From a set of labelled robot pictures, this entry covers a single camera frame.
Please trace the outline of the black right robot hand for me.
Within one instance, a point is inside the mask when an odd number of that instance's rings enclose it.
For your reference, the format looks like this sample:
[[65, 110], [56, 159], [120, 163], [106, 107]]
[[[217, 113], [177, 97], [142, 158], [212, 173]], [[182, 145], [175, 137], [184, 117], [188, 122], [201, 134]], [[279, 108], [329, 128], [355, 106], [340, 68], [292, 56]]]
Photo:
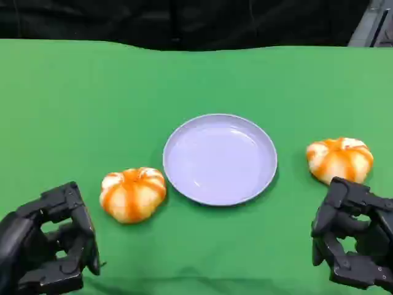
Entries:
[[392, 292], [392, 199], [334, 177], [311, 224], [312, 263], [326, 262], [330, 281]]

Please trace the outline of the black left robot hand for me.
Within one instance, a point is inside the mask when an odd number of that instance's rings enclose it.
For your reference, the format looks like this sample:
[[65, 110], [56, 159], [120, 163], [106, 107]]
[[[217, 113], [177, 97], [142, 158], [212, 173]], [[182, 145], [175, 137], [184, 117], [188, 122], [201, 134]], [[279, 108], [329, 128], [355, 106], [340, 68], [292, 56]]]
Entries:
[[100, 275], [95, 229], [76, 182], [43, 192], [1, 220], [1, 294], [64, 294]]

